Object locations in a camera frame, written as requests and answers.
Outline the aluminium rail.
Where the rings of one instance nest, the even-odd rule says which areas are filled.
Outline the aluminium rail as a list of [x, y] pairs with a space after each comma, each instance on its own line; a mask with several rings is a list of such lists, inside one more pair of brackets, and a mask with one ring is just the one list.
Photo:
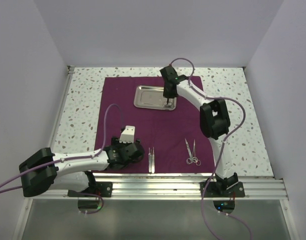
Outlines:
[[[208, 174], [95, 174], [97, 182], [110, 183], [111, 200], [200, 200], [200, 185], [208, 178]], [[242, 176], [223, 199], [286, 200], [288, 193], [283, 180]]]
[[50, 138], [48, 140], [47, 143], [47, 147], [49, 147], [51, 150], [54, 147], [55, 144], [55, 140], [56, 140], [56, 136], [57, 136], [57, 132], [58, 132], [58, 128], [60, 126], [60, 122], [61, 122], [61, 118], [62, 118], [62, 114], [63, 114], [63, 109], [66, 103], [66, 99], [67, 99], [67, 94], [69, 91], [69, 87], [71, 85], [71, 81], [72, 81], [72, 77], [75, 71], [75, 66], [67, 66], [67, 75], [66, 75], [66, 79], [65, 79], [65, 85], [63, 90], [61, 91], [61, 95], [60, 95], [60, 99], [58, 102], [58, 107], [57, 107], [57, 112], [55, 115], [55, 119], [51, 128], [51, 132], [50, 132]]

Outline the steel ring-handled scissors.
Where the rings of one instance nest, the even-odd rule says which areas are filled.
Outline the steel ring-handled scissors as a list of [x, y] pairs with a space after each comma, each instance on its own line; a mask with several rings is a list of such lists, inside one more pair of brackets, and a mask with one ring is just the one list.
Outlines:
[[195, 157], [192, 154], [192, 151], [190, 149], [190, 146], [189, 146], [189, 143], [188, 143], [187, 139], [185, 138], [184, 140], [185, 140], [185, 145], [186, 145], [186, 149], [187, 149], [187, 152], [188, 152], [188, 158], [186, 159], [186, 163], [188, 165], [190, 165], [192, 163], [195, 163], [196, 159], [195, 159]]

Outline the purple cloth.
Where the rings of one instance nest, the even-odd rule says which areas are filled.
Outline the purple cloth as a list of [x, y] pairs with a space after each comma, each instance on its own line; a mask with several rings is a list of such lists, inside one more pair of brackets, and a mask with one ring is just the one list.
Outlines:
[[[211, 173], [214, 157], [210, 141], [200, 129], [199, 111], [183, 97], [176, 100], [175, 110], [155, 110], [134, 106], [138, 86], [163, 86], [161, 77], [107, 77], [104, 80], [95, 149], [109, 146], [112, 137], [119, 137], [122, 124], [135, 126], [135, 138], [145, 151], [154, 147], [155, 173]], [[195, 140], [196, 156], [201, 165], [187, 164]]]

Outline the steel scalpel handle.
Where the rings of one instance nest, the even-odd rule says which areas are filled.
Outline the steel scalpel handle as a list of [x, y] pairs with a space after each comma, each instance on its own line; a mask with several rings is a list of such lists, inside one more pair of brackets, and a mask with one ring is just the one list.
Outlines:
[[155, 173], [155, 148], [152, 148], [152, 153], [151, 153], [151, 173]]
[[148, 148], [148, 171], [151, 174], [152, 173], [152, 163], [153, 163], [153, 152], [152, 149]]

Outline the aluminium left side rail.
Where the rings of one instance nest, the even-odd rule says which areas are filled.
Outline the aluminium left side rail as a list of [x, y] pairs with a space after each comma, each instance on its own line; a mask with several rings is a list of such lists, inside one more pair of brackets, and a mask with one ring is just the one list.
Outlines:
[[58, 132], [58, 128], [60, 126], [60, 122], [61, 122], [61, 118], [62, 118], [62, 114], [63, 114], [63, 109], [66, 103], [66, 99], [67, 99], [67, 94], [69, 91], [69, 87], [71, 85], [71, 81], [72, 81], [72, 77], [75, 71], [75, 66], [67, 66], [67, 75], [66, 75], [66, 79], [65, 79], [65, 85], [63, 90], [61, 91], [61, 95], [60, 95], [60, 99], [58, 102], [58, 107], [57, 107], [57, 112], [55, 115], [55, 119], [51, 128], [51, 132], [50, 132], [50, 138], [48, 140], [47, 143], [47, 147], [49, 147], [51, 150], [54, 147], [55, 144], [55, 140], [56, 140], [56, 136], [57, 136], [57, 132]]

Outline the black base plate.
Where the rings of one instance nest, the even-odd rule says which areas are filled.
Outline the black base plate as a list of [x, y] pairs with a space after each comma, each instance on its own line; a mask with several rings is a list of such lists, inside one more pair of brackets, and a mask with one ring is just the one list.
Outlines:
[[203, 195], [205, 198], [244, 198], [246, 196], [244, 185], [241, 181], [228, 189], [221, 189], [217, 182], [211, 181]]
[[95, 185], [89, 186], [82, 192], [69, 190], [68, 197], [95, 197], [110, 198], [113, 192], [113, 183], [110, 181], [96, 182]]

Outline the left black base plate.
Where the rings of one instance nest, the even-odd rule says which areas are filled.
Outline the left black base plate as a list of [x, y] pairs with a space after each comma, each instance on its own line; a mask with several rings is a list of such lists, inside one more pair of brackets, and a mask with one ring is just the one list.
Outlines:
[[96, 182], [95, 185], [89, 186], [82, 192], [69, 190], [68, 197], [95, 197], [110, 198], [113, 192], [113, 183], [110, 181]]

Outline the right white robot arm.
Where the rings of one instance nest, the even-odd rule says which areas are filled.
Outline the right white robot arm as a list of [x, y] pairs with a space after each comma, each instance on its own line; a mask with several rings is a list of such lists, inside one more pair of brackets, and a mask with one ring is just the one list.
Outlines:
[[233, 170], [230, 151], [223, 146], [226, 142], [220, 139], [227, 136], [231, 126], [226, 101], [207, 96], [189, 77], [179, 75], [171, 65], [162, 68], [160, 73], [164, 81], [165, 98], [183, 97], [199, 110], [199, 126], [203, 135], [210, 141], [215, 163], [215, 182], [209, 183], [206, 190], [216, 191], [220, 196], [228, 196], [239, 180]]

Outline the aluminium front rail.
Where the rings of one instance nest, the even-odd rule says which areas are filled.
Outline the aluminium front rail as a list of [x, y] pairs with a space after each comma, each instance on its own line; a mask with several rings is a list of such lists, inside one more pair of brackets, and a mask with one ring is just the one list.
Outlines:
[[[208, 174], [95, 174], [97, 182], [110, 183], [111, 200], [200, 200], [200, 185], [208, 178]], [[286, 200], [288, 193], [283, 180], [242, 176], [223, 199]]]

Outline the steel instrument tray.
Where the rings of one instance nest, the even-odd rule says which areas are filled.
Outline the steel instrument tray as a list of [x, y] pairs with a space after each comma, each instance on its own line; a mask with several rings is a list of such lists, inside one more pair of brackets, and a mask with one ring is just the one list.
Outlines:
[[166, 109], [164, 105], [167, 98], [163, 96], [164, 88], [162, 86], [139, 85], [136, 88], [133, 104], [137, 108], [173, 111], [177, 106], [177, 98], [173, 98], [173, 108]]

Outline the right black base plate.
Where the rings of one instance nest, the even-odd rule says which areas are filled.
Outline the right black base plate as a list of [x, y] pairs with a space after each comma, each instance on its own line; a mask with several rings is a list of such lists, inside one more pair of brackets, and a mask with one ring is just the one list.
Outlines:
[[244, 185], [241, 181], [228, 189], [221, 189], [217, 182], [211, 181], [203, 195], [205, 198], [244, 198], [246, 196]]

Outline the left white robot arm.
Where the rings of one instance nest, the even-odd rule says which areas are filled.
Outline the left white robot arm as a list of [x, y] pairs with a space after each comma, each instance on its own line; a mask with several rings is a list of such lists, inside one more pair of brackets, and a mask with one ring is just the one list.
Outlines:
[[91, 152], [61, 154], [45, 147], [19, 165], [23, 195], [30, 198], [48, 190], [70, 190], [89, 197], [97, 190], [93, 171], [121, 170], [140, 162], [144, 155], [140, 140], [122, 143], [117, 137]]

